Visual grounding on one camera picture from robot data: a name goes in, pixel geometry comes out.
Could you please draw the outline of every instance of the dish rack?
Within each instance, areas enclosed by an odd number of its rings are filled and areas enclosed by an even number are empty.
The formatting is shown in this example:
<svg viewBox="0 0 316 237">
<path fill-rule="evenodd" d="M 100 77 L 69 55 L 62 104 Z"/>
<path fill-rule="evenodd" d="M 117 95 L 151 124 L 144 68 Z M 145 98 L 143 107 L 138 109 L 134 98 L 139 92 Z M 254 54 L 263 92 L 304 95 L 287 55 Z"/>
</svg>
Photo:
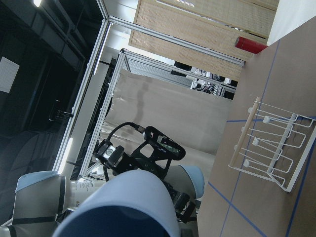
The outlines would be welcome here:
<svg viewBox="0 0 316 237">
<path fill-rule="evenodd" d="M 228 166 L 275 182 L 291 192 L 316 138 L 315 119 L 260 101 L 257 97 L 248 109 L 249 117 Z"/>
</svg>

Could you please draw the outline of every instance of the red cylinder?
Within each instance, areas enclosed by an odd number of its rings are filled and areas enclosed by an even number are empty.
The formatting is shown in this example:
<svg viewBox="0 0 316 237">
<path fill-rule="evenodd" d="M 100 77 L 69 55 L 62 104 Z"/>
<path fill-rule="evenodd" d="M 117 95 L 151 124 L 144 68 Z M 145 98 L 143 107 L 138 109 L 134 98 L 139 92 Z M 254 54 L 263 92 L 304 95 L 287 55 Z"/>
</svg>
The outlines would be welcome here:
<svg viewBox="0 0 316 237">
<path fill-rule="evenodd" d="M 256 41 L 250 40 L 250 39 L 246 39 L 244 37 L 238 37 L 235 42 L 235 47 L 248 51 L 250 53 L 257 54 L 268 46 L 258 43 Z"/>
</svg>

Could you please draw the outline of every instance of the light blue cap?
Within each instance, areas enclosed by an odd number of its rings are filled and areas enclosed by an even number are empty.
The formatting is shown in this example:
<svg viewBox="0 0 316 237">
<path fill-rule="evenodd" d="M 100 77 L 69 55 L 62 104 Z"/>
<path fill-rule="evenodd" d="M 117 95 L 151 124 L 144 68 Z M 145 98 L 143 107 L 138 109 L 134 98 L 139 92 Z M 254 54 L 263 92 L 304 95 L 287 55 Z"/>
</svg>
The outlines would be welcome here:
<svg viewBox="0 0 316 237">
<path fill-rule="evenodd" d="M 22 175 L 18 180 L 15 192 L 54 176 L 59 176 L 58 171 L 49 170 Z"/>
<path fill-rule="evenodd" d="M 188 176 L 190 177 L 194 190 L 196 192 L 196 198 L 200 198 L 204 194 L 204 176 L 201 169 L 195 165 L 180 165 Z"/>
</svg>

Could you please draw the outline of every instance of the white wire rack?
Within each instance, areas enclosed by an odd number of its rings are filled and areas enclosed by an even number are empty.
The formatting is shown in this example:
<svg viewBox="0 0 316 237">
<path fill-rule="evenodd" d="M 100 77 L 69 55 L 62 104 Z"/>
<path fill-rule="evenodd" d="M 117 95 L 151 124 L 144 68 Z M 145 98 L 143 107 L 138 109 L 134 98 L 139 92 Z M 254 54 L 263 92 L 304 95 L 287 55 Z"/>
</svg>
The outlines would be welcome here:
<svg viewBox="0 0 316 237">
<path fill-rule="evenodd" d="M 315 120 L 261 103 L 259 97 L 248 112 L 229 167 L 290 192 L 316 138 Z"/>
</svg>

